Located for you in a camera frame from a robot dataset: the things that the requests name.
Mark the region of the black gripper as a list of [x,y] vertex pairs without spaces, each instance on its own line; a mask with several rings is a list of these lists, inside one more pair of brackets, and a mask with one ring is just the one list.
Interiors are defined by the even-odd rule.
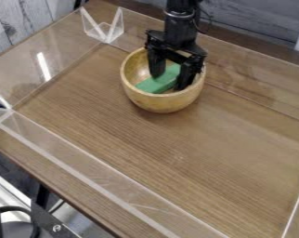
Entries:
[[163,30],[146,30],[149,74],[153,78],[162,75],[166,60],[179,64],[175,90],[183,90],[191,84],[206,57],[205,50],[195,43],[198,18],[199,11],[195,8],[167,8]]

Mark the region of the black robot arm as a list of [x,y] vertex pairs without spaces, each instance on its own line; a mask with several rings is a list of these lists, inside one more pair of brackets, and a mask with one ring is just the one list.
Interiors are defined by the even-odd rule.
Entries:
[[146,30],[149,74],[153,78],[166,70],[166,60],[179,65],[174,89],[183,90],[202,72],[206,51],[197,45],[199,3],[202,0],[166,0],[162,31]]

